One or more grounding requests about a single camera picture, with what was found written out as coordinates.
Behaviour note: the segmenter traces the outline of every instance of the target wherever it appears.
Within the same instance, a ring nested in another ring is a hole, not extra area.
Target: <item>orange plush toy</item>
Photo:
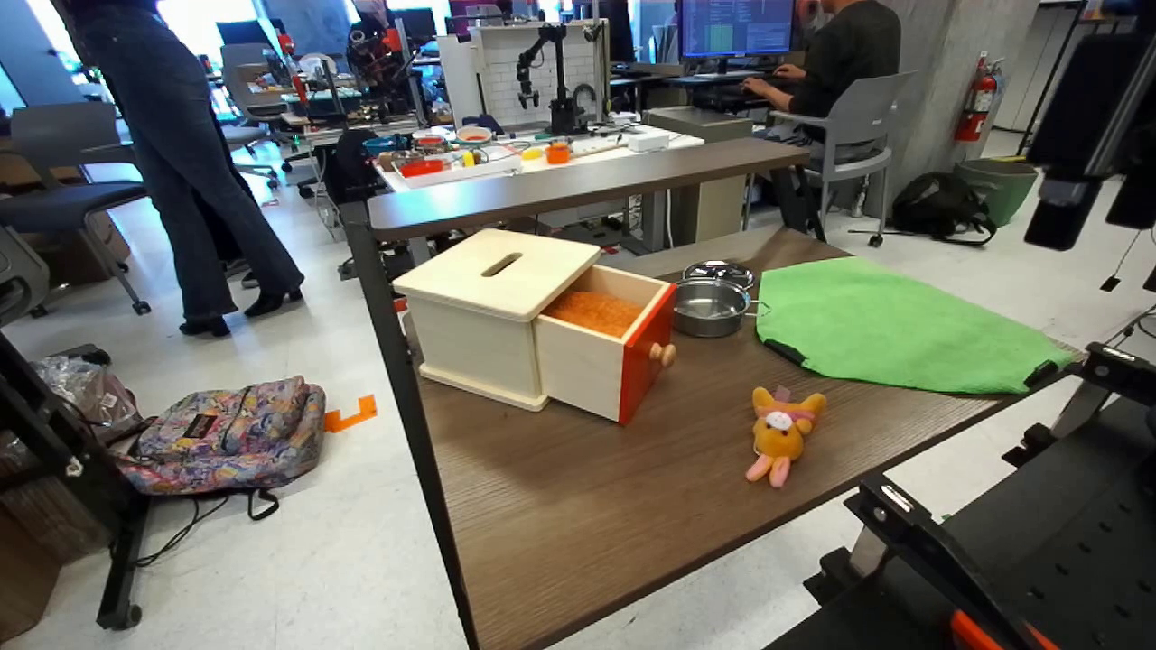
[[[790,464],[801,457],[804,437],[818,429],[820,413],[826,409],[824,394],[808,394],[790,405],[786,399],[774,399],[765,388],[755,388],[755,464],[749,482],[771,478],[774,489],[785,489],[790,478]]]

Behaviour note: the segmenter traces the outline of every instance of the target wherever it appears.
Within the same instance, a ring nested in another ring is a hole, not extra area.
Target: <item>floral backpack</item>
[[[275,512],[267,489],[314,469],[320,435],[326,389],[294,375],[189,394],[148,429],[108,443],[108,457],[140,496],[260,490]]]

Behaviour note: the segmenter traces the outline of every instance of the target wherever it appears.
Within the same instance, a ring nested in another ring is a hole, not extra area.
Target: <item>green cloth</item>
[[[1076,360],[1037,330],[855,257],[765,273],[755,332],[808,374],[937,394],[1026,394]]]

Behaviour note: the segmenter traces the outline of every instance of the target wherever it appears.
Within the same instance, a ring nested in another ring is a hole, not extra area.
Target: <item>black pants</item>
[[[232,163],[191,51],[144,9],[96,9],[77,28],[132,133],[144,190],[175,247],[183,317],[236,311],[220,273],[228,252],[214,232],[232,235],[264,294],[295,289],[303,276]]]

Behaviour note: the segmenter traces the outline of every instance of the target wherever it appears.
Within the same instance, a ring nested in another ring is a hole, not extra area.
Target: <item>orange tape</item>
[[[338,413],[326,413],[326,435],[344,435],[344,429],[352,429],[352,427],[358,427],[358,423],[366,423],[373,417],[377,417],[377,399],[366,394],[366,399],[358,399],[358,413],[346,417],[346,419]]]

